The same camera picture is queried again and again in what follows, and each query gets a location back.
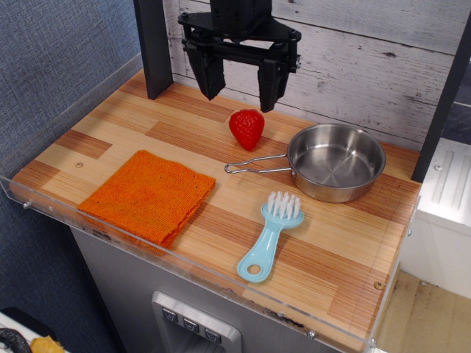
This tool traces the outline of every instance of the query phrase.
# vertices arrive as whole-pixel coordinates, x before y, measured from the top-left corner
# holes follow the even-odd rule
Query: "folded towel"
[[[215,185],[213,177],[138,151],[78,208],[169,249]]]

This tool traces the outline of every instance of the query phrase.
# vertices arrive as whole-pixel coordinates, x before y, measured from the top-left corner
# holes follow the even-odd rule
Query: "strawberry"
[[[265,119],[257,110],[244,109],[233,113],[229,128],[236,140],[247,151],[252,151],[260,140],[265,127]]]

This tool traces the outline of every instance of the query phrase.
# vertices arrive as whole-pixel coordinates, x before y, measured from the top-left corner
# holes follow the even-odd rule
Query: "brush bristles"
[[[268,212],[274,217],[278,215],[280,219],[286,217],[288,221],[291,218],[296,218],[300,213],[301,200],[299,197],[296,197],[294,194],[289,195],[289,193],[281,193],[274,191],[268,196]]]

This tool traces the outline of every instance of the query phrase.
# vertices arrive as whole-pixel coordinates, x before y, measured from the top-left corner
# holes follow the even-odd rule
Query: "stainless steel pan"
[[[233,169],[257,160],[287,157],[290,168]],[[361,129],[320,124],[298,132],[286,154],[259,157],[225,166],[227,173],[291,171],[296,186],[325,202],[348,202],[366,194],[386,165],[383,147]]]

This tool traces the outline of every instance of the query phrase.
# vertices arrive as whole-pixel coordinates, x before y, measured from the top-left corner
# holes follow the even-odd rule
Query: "black metal post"
[[[134,0],[134,8],[147,96],[155,99],[173,83],[163,4],[162,0]]]
[[[458,45],[455,59],[451,65],[450,73],[448,74],[445,87],[443,88],[442,95],[438,105],[436,106],[435,114],[430,127],[428,128],[425,142],[420,152],[419,160],[415,166],[412,180],[416,182],[423,182],[427,174],[428,167],[432,161],[433,154],[435,153],[436,146],[440,141],[440,137],[445,127],[448,114],[450,114],[453,101],[458,93],[459,85],[464,76],[464,72],[470,62],[471,57],[471,13],[468,16],[468,21],[464,27],[463,36]]]

